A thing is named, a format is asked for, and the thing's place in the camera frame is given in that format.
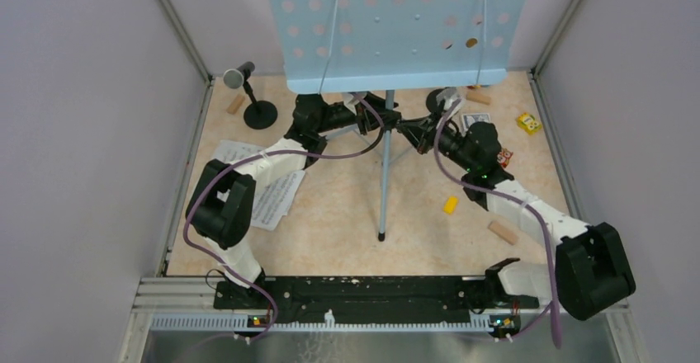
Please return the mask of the light blue music stand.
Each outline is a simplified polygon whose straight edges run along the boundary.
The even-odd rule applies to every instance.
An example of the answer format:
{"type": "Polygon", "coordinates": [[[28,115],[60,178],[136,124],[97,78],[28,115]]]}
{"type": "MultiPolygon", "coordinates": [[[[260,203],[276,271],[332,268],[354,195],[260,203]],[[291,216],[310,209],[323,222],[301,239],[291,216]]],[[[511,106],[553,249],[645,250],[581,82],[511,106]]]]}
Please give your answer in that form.
{"type": "Polygon", "coordinates": [[[297,94],[495,85],[525,0],[269,0],[297,94]],[[468,49],[466,41],[478,44],[468,49]]]}

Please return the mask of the sheet music page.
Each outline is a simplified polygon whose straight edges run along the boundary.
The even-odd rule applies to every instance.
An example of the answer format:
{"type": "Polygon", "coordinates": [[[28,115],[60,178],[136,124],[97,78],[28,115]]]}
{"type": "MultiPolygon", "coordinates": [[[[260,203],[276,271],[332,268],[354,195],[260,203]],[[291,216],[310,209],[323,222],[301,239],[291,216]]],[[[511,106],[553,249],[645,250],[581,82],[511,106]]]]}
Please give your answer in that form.
{"type": "Polygon", "coordinates": [[[281,219],[288,215],[304,177],[305,171],[295,171],[256,191],[251,226],[274,231],[281,219]]]}
{"type": "Polygon", "coordinates": [[[262,146],[222,139],[212,154],[212,159],[223,163],[235,163],[263,150],[262,146]]]}

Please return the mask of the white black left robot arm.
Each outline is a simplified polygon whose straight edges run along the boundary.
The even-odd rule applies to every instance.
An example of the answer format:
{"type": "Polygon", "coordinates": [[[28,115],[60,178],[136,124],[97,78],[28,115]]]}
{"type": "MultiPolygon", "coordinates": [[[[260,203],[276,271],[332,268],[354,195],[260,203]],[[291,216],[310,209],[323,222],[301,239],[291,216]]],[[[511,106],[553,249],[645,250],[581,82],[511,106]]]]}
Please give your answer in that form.
{"type": "Polygon", "coordinates": [[[325,133],[355,125],[361,134],[384,134],[400,117],[395,106],[371,92],[346,94],[333,104],[320,94],[297,96],[291,127],[275,144],[232,163],[212,159],[204,166],[186,209],[185,243],[223,267],[241,305],[260,305],[263,269],[247,239],[256,194],[328,158],[325,133]]]}

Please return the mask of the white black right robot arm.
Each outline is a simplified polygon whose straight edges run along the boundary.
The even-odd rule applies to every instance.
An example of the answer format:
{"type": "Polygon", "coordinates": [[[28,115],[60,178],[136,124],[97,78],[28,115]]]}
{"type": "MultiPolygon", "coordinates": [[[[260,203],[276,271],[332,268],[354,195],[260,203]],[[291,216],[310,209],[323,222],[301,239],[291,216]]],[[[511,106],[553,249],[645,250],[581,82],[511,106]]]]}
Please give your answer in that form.
{"type": "Polygon", "coordinates": [[[502,146],[493,124],[479,121],[462,134],[424,117],[402,120],[396,128],[418,153],[431,149],[463,169],[458,181],[472,202],[545,248],[545,264],[516,260],[490,268],[495,277],[484,284],[490,304],[505,307],[517,296],[537,297],[584,321],[636,292],[619,232],[605,222],[571,217],[528,191],[499,164],[502,146]]]}

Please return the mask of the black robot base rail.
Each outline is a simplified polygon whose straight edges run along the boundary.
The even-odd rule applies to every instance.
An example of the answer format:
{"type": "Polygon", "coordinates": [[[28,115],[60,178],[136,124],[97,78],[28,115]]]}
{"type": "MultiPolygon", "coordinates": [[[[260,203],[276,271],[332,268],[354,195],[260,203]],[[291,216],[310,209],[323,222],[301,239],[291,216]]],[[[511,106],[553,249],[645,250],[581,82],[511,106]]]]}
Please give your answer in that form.
{"type": "Polygon", "coordinates": [[[488,309],[538,309],[537,298],[508,296],[483,276],[267,276],[259,290],[223,280],[213,306],[260,311],[277,323],[467,323],[488,309]]]}

